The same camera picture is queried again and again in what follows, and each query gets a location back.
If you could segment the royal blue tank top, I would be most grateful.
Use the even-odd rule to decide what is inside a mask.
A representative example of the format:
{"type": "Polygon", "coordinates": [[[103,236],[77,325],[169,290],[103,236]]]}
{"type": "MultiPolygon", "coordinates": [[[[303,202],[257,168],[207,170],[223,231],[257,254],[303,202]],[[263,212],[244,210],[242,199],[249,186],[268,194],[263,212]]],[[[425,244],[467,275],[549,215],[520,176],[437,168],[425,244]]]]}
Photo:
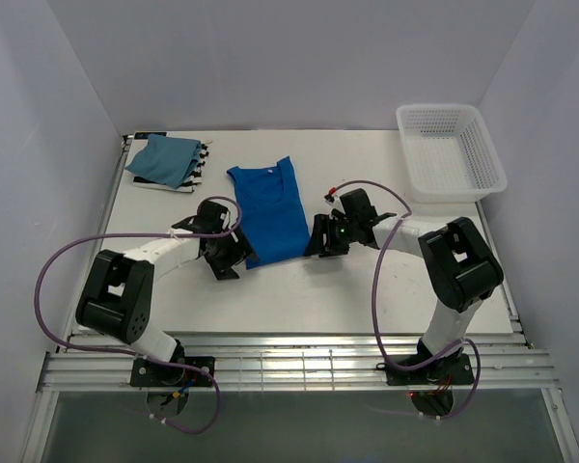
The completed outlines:
{"type": "Polygon", "coordinates": [[[235,166],[227,175],[241,208],[242,230],[256,254],[246,268],[302,257],[310,233],[290,158],[264,168],[235,166]]]}

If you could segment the black white striped tank top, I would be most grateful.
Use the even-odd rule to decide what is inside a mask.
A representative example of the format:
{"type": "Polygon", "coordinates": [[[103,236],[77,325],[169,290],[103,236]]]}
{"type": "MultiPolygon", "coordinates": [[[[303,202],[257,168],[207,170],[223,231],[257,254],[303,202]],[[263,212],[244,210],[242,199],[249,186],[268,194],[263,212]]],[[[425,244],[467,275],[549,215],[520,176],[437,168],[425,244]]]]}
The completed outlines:
{"type": "Polygon", "coordinates": [[[209,158],[209,144],[204,143],[199,149],[197,156],[192,160],[193,170],[190,175],[185,177],[182,184],[173,189],[170,186],[164,184],[154,183],[150,180],[146,180],[142,177],[134,177],[131,184],[138,188],[145,188],[151,190],[160,190],[176,193],[193,193],[197,186],[201,185],[203,182],[203,172],[206,167],[209,158]]]}

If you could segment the light blue tank top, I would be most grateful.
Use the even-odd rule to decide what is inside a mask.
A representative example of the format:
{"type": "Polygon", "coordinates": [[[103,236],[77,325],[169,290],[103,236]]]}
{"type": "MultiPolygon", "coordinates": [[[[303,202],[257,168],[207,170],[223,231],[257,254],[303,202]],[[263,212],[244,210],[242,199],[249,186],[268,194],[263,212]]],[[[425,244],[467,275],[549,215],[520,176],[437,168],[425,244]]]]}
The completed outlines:
{"type": "Polygon", "coordinates": [[[198,164],[202,142],[151,134],[125,167],[135,177],[178,189],[198,164]]]}

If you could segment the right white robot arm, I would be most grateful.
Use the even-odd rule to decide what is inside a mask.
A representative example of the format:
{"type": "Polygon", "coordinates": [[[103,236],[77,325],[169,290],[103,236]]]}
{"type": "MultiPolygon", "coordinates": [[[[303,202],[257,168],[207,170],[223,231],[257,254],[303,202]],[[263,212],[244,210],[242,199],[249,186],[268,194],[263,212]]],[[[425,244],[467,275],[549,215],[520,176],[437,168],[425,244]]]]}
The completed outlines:
{"type": "Polygon", "coordinates": [[[416,221],[408,213],[384,213],[373,218],[350,216],[335,209],[314,218],[305,255],[320,258],[345,256],[352,243],[378,252],[372,277],[371,313],[376,344],[384,363],[402,372],[418,371],[428,383],[438,383],[452,370],[449,357],[457,356],[469,324],[483,301],[504,280],[504,272],[467,217],[458,217],[438,228],[416,221]],[[436,306],[417,345],[415,364],[401,364],[389,356],[378,323],[377,296],[383,260],[393,250],[421,258],[436,296],[436,306]]]}

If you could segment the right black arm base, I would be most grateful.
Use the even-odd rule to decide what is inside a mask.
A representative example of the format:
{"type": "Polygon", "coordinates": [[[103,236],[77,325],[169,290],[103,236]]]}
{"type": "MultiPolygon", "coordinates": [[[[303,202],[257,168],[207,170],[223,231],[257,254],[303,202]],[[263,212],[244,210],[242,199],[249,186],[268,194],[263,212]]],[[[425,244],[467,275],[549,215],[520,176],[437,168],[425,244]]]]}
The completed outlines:
{"type": "Polygon", "coordinates": [[[391,368],[383,362],[378,363],[375,369],[385,373],[388,386],[469,386],[475,381],[470,359],[466,354],[440,359],[434,364],[412,371],[391,368]]]}

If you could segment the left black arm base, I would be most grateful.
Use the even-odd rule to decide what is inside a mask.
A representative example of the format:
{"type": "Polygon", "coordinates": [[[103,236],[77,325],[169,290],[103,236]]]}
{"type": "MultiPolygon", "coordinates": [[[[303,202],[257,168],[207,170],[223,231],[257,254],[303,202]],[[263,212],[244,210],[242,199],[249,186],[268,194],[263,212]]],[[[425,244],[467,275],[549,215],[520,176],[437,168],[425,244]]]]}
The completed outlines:
{"type": "MultiPolygon", "coordinates": [[[[207,371],[214,375],[216,359],[211,356],[188,356],[184,362],[191,367],[207,371]]],[[[201,373],[183,368],[160,366],[141,358],[133,362],[129,385],[139,388],[180,388],[190,384],[194,387],[210,387],[212,382],[201,373]]]]}

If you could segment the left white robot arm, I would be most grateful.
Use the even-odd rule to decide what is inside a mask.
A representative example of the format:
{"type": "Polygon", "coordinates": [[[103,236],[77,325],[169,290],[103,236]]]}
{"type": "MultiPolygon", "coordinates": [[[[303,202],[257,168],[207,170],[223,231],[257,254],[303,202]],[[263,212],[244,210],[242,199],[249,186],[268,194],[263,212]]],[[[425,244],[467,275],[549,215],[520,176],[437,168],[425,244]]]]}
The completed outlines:
{"type": "Polygon", "coordinates": [[[233,280],[238,277],[234,267],[256,255],[240,229],[217,238],[171,229],[166,237],[123,253],[102,250],[84,285],[76,321],[154,359],[152,374],[164,385],[175,385],[185,374],[185,362],[178,356],[179,342],[152,325],[154,283],[199,258],[217,280],[233,280]]]}

